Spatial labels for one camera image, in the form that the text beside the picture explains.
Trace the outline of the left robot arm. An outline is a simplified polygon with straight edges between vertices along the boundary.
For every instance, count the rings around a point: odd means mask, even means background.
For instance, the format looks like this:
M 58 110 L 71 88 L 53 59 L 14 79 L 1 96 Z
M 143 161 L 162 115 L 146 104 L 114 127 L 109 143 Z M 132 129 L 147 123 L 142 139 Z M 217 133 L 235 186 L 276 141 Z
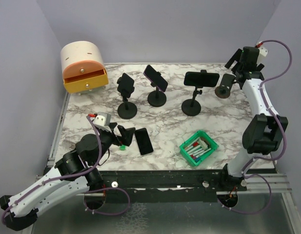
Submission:
M 94 133 L 84 135 L 75 148 L 62 156 L 55 165 L 33 185 L 17 195 L 4 195 L 0 207 L 1 221 L 14 231 L 34 224 L 51 207 L 77 194 L 113 190 L 106 187 L 97 169 L 102 156 L 111 145 L 129 146 L 135 128 L 119 125 L 120 135 L 93 126 Z

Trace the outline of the black phone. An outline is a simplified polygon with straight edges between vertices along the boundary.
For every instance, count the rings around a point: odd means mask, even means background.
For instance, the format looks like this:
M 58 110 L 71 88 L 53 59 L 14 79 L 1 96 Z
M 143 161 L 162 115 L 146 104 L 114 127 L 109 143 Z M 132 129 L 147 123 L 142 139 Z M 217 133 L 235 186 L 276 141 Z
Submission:
M 185 86 L 215 87 L 220 75 L 217 73 L 187 72 L 184 78 Z

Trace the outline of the wood base phone stand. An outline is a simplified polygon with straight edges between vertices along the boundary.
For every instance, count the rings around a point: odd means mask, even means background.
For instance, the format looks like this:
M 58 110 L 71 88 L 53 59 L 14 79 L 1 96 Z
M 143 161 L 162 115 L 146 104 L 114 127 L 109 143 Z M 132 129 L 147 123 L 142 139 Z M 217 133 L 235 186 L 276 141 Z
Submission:
M 217 97 L 225 99 L 231 94 L 231 88 L 234 84 L 235 76 L 231 74 L 224 74 L 220 85 L 215 88 L 215 94 Z

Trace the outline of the grey silver phone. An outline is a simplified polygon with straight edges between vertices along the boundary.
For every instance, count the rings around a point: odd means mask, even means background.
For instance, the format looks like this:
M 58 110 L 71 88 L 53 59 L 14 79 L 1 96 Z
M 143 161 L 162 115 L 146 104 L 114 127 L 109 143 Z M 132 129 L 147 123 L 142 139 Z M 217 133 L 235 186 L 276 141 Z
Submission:
M 135 131 L 135 138 L 142 156 L 153 153 L 153 146 L 146 128 L 141 128 Z

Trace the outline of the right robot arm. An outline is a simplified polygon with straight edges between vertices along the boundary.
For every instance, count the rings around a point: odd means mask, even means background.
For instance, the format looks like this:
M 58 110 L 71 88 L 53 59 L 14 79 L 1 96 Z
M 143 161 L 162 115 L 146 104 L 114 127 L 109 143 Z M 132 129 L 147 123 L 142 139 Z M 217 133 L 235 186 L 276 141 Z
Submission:
M 227 69 L 231 69 L 232 74 L 224 74 L 215 90 L 218 97 L 228 98 L 233 84 L 238 84 L 248 99 L 253 115 L 242 135 L 241 150 L 224 166 L 218 179 L 219 187 L 225 191 L 233 188 L 237 181 L 243 180 L 243 173 L 257 159 L 266 159 L 268 154 L 279 148 L 288 125 L 288 119 L 281 117 L 272 106 L 265 89 L 261 73 L 263 65 L 258 64 L 258 59 L 266 54 L 265 50 L 257 46 L 238 49 L 225 65 Z

